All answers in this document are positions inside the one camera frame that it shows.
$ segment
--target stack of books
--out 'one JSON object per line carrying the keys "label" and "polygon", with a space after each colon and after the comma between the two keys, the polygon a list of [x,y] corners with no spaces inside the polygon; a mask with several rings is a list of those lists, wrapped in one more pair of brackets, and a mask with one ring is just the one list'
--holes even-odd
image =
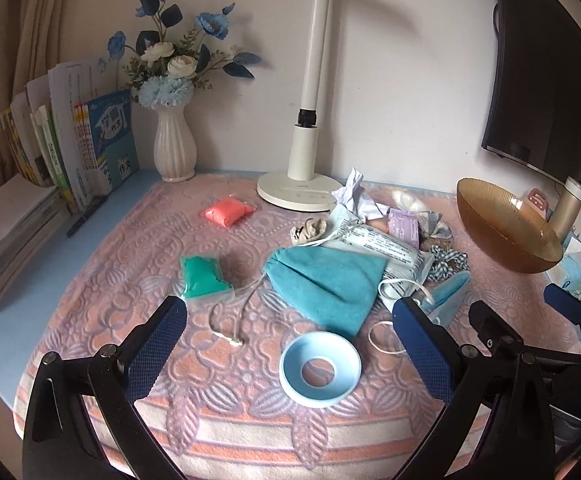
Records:
{"label": "stack of books", "polygon": [[0,298],[69,216],[55,186],[39,187],[18,174],[0,187]]}
{"label": "stack of books", "polygon": [[1,114],[18,172],[57,186],[73,213],[139,170],[130,91],[115,88],[116,64],[106,58],[61,63]]}

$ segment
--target lamp base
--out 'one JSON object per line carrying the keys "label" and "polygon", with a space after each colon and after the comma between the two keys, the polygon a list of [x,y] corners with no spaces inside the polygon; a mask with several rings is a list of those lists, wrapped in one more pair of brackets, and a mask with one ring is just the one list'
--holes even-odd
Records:
{"label": "lamp base", "polygon": [[268,173],[257,182],[257,192],[266,202],[302,212],[330,211],[335,198],[331,193],[342,185],[336,180],[315,173],[313,180],[293,180],[285,171]]}

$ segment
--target screw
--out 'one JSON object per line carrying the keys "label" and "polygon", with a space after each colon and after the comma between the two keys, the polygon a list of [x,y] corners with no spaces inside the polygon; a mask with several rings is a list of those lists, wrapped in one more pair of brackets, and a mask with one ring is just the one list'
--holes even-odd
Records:
{"label": "screw", "polygon": [[469,359],[474,359],[479,355],[479,351],[472,345],[464,345],[461,348],[461,354]]}
{"label": "screw", "polygon": [[99,355],[102,357],[112,357],[117,352],[117,345],[107,344],[99,349]]}
{"label": "screw", "polygon": [[42,358],[42,363],[44,363],[45,365],[49,365],[51,364],[55,359],[57,359],[59,357],[59,354],[57,352],[48,352],[43,358]]}
{"label": "screw", "polygon": [[530,352],[524,352],[522,354],[522,361],[524,361],[528,365],[534,365],[535,364],[535,356],[533,354],[531,354]]}

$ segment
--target white bottle cap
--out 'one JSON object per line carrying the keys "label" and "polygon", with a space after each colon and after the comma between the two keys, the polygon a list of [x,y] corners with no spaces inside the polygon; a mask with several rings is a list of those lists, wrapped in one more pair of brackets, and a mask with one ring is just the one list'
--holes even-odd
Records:
{"label": "white bottle cap", "polygon": [[575,179],[568,177],[565,185],[567,191],[581,202],[581,184]]}

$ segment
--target blue desk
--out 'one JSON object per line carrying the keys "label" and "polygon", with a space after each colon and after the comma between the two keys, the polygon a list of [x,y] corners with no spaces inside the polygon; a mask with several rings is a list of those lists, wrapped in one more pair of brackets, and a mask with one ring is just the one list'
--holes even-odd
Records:
{"label": "blue desk", "polygon": [[12,409],[26,363],[67,286],[110,231],[159,181],[142,170],[120,189],[72,238],[72,218],[35,254],[0,303],[0,397]]}

